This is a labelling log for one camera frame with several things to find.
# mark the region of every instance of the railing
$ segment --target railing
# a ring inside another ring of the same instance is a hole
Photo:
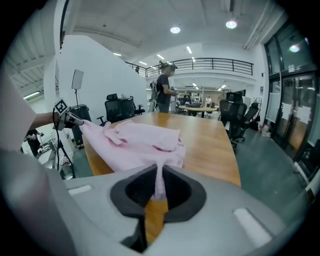
[[[138,66],[129,62],[126,62],[132,69],[140,67],[139,75],[142,77],[151,77],[154,75],[161,74],[160,65],[145,68],[143,66]],[[231,71],[237,73],[243,73],[246,75],[253,75],[253,63],[229,59],[229,58],[192,58],[180,59],[175,61],[170,61],[170,63],[177,66],[177,71],[186,70],[223,70]]]

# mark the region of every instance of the gray floor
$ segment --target gray floor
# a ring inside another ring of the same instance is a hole
[[[299,174],[293,174],[292,160],[270,138],[251,129],[237,146],[241,187],[276,212],[287,224],[301,218],[307,209],[307,195]],[[73,156],[77,178],[93,173],[84,149]]]

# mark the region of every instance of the conference table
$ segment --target conference table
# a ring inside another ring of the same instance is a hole
[[[197,113],[201,112],[201,117],[205,117],[205,112],[213,112],[214,109],[211,107],[189,107],[189,106],[179,106],[181,110],[187,110],[188,116],[191,116],[191,113],[195,117]]]
[[[236,157],[221,121],[159,112],[145,113],[130,119],[138,124],[180,130],[180,137],[186,148],[183,169],[241,186]],[[113,123],[111,127],[122,122],[124,121]],[[97,176],[113,173],[83,135],[82,138],[93,174]],[[149,243],[160,234],[167,211],[166,200],[150,200],[145,207],[145,231]]]

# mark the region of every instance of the desk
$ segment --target desk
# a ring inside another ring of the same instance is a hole
[[[158,112],[144,113],[131,120],[138,124],[179,129],[186,148],[184,169],[241,186],[236,157],[221,121]],[[111,127],[122,122],[113,123]],[[85,137],[83,144],[94,175],[113,173]],[[167,211],[166,201],[150,200],[147,204],[145,229],[149,243],[152,243],[161,232],[164,213]]]
[[[179,109],[181,110],[187,110],[188,116],[191,116],[191,113],[195,117],[198,112],[201,112],[201,117],[205,117],[205,112],[212,112],[214,111],[211,107],[188,107],[188,106],[179,106]]]

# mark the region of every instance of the ceiling light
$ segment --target ceiling light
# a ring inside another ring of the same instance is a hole
[[[171,33],[178,34],[180,32],[180,28],[178,26],[173,26],[170,28]]]
[[[237,23],[234,20],[229,20],[225,25],[228,29],[234,29]]]
[[[32,94],[30,94],[30,95],[28,95],[28,96],[25,96],[23,99],[24,99],[24,100],[29,99],[29,98],[31,98],[32,96],[35,96],[35,95],[37,95],[37,94],[39,94],[39,93],[40,93],[39,91],[36,91],[36,92],[34,92],[34,93],[32,93]]]
[[[300,48],[298,45],[294,44],[294,45],[291,45],[289,50],[293,53],[296,53],[296,52],[299,52],[300,51]]]
[[[165,58],[164,57],[162,57],[160,54],[157,54],[157,56],[160,58],[160,59],[162,59],[162,60],[164,60]]]
[[[191,49],[190,49],[189,46],[187,46],[186,49],[188,50],[188,52],[189,52],[190,54],[192,54],[192,51],[191,51]]]

